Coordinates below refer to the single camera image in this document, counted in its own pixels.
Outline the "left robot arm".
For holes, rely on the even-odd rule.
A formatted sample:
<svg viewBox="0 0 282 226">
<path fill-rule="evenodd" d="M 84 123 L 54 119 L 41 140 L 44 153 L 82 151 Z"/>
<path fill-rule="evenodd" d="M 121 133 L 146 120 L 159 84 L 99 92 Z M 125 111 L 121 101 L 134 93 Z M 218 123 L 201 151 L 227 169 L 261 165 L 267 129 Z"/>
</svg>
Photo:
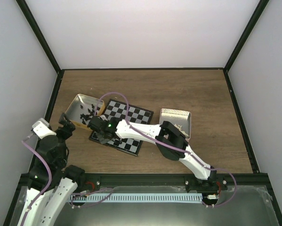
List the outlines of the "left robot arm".
<svg viewBox="0 0 282 226">
<path fill-rule="evenodd" d="M 65 113 L 60 127 L 53 131 L 43 118 L 37 120 L 31 134 L 22 141 L 36 157 L 28 172 L 28 188 L 19 226 L 52 226 L 71 194 L 86 186 L 85 170 L 67 165 L 69 148 L 66 140 L 75 125 Z"/>
</svg>

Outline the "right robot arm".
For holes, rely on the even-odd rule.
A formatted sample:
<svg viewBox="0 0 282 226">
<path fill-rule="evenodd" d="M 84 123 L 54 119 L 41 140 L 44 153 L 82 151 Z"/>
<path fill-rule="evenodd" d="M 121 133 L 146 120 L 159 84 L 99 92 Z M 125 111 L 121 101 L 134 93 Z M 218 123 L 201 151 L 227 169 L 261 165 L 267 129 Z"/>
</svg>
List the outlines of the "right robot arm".
<svg viewBox="0 0 282 226">
<path fill-rule="evenodd" d="M 105 116 L 93 116 L 88 122 L 88 127 L 97 134 L 102 144 L 123 139 L 155 144 L 166 159 L 185 165 L 203 189 L 209 190 L 216 184 L 217 170 L 193 151 L 185 135 L 169 121 L 149 125 L 115 117 L 108 120 Z"/>
</svg>

